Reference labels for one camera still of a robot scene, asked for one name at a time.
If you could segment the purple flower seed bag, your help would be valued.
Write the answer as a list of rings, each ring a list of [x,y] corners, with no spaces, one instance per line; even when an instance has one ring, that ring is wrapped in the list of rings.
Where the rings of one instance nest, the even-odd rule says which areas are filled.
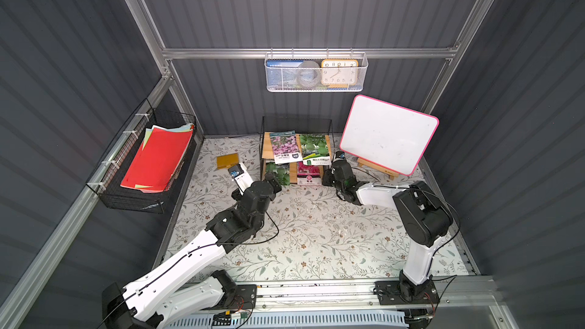
[[[303,160],[295,131],[269,133],[269,137],[275,164],[297,163]]]

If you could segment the black wire wooden shelf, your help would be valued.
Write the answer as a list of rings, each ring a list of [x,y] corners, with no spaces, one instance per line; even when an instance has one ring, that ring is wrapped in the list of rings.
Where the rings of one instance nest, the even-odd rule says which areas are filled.
[[[261,121],[261,173],[283,184],[318,184],[334,156],[333,121],[268,115]]]

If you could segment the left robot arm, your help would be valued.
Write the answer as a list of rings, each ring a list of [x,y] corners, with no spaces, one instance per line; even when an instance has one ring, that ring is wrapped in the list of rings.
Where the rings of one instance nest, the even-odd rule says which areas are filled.
[[[111,284],[102,292],[106,328],[163,328],[202,309],[223,309],[246,302],[227,272],[215,271],[190,288],[195,275],[242,245],[257,245],[266,212],[282,190],[274,174],[236,190],[236,204],[217,213],[177,254],[125,286]]]

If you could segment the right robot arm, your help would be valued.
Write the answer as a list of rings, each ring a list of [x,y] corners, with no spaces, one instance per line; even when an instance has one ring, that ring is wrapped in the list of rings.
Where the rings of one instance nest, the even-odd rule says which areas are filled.
[[[449,205],[423,181],[406,187],[358,181],[347,160],[338,158],[324,172],[324,186],[334,187],[336,195],[357,206],[394,208],[411,244],[400,280],[418,287],[431,280],[431,265],[437,251],[449,244],[447,234],[455,222]]]

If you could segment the green plant seed bag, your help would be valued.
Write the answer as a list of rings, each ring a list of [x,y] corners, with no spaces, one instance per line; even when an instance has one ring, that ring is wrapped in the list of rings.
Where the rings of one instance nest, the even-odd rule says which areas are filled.
[[[332,162],[328,138],[323,134],[301,134],[303,164],[307,166],[329,166]]]

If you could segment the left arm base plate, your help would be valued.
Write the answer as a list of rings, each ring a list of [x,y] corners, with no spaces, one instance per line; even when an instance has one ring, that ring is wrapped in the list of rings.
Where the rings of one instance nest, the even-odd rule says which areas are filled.
[[[237,285],[223,295],[213,309],[235,312],[237,309],[251,310],[256,306],[257,286]]]

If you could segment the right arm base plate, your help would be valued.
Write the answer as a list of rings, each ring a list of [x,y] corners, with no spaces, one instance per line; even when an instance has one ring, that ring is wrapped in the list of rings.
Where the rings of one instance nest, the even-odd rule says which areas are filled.
[[[381,306],[430,305],[440,302],[435,284],[425,280],[415,285],[409,279],[380,280],[374,283],[373,294]]]

